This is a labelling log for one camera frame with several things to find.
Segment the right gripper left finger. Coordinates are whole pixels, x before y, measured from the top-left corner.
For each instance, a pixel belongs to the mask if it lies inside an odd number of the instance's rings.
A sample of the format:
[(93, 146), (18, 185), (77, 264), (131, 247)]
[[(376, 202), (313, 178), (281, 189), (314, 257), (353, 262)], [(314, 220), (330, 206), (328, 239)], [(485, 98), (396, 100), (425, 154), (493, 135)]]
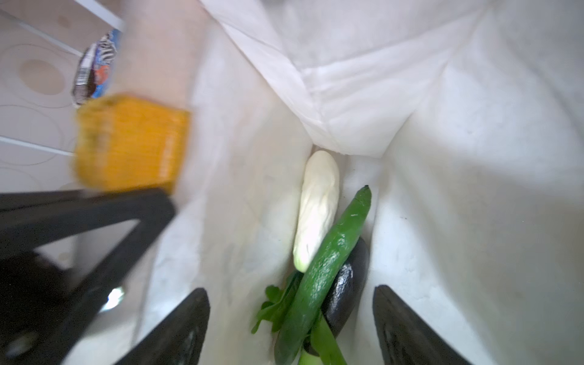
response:
[(206, 290), (197, 288), (119, 360), (118, 365), (199, 363), (210, 310)]

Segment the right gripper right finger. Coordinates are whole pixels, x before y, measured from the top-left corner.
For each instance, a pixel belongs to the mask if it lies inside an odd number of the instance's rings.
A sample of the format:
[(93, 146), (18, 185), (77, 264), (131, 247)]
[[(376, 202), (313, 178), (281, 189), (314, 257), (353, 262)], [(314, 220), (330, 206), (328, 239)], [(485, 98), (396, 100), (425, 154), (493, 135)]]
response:
[(373, 313), (385, 364), (467, 364), (386, 285), (374, 290)]

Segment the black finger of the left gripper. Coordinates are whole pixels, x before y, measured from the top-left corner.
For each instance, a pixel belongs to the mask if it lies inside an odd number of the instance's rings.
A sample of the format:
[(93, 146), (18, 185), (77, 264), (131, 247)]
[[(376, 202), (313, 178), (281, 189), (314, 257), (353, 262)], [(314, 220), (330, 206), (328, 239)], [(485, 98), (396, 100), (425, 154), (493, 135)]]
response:
[(161, 189), (1, 196), (1, 362), (58, 364), (176, 210)]

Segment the black eggplant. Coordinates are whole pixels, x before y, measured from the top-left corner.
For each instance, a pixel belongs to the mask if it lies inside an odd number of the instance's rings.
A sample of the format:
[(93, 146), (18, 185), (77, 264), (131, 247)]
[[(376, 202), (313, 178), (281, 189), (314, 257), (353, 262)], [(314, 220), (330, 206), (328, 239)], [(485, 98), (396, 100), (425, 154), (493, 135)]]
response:
[(369, 264), (369, 246), (362, 237), (359, 237), (321, 306), (324, 319), (335, 338), (339, 336), (360, 302), (367, 281)]

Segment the green leafy vegetable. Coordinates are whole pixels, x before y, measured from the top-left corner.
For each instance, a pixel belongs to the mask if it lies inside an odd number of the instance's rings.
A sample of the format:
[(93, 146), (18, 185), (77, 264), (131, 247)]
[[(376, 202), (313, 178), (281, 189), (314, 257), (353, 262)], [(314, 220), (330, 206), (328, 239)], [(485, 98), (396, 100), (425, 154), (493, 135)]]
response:
[[(262, 322), (272, 324), (271, 332), (280, 331), (284, 318), (290, 309), (293, 299), (300, 287), (303, 274), (295, 271), (290, 274), (283, 288), (269, 285), (265, 289), (267, 301), (262, 303), (254, 316), (254, 326), (251, 333), (259, 330)], [(345, 326), (348, 316), (338, 306), (333, 298), (333, 287), (322, 306), (322, 313), (317, 317), (316, 324), (308, 332), (300, 350), (299, 364), (346, 364), (345, 356), (336, 340)]]

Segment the green cucumber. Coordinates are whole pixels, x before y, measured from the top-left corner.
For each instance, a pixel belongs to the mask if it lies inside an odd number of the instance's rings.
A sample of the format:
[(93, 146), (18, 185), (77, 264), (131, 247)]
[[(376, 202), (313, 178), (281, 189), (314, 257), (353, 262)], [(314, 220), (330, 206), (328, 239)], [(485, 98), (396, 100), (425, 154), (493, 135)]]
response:
[(370, 211), (368, 185), (357, 191), (336, 224), (326, 234), (304, 274), (275, 342), (275, 363), (291, 364), (316, 321), (322, 303), (363, 230)]

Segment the white napa cabbage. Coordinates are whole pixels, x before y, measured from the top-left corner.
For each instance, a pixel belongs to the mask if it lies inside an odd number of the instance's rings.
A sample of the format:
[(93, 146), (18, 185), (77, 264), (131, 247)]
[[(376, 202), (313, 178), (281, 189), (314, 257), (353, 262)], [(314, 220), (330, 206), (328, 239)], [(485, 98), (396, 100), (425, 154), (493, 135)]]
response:
[(307, 161), (293, 245), (294, 267), (306, 272), (339, 206), (340, 172), (333, 156), (316, 151)]

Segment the white grocery bag yellow handles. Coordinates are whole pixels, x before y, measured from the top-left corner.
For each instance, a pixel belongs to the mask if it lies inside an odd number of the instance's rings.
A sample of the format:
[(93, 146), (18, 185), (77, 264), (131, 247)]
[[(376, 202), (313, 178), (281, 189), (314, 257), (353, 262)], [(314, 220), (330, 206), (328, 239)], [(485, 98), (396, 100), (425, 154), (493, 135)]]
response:
[(382, 364), (392, 288), (475, 364), (583, 362), (581, 1), (124, 1), (110, 92), (193, 109), (138, 328), (192, 289), (203, 364), (270, 364), (252, 318), (290, 262), (304, 167), (373, 193), (343, 331)]

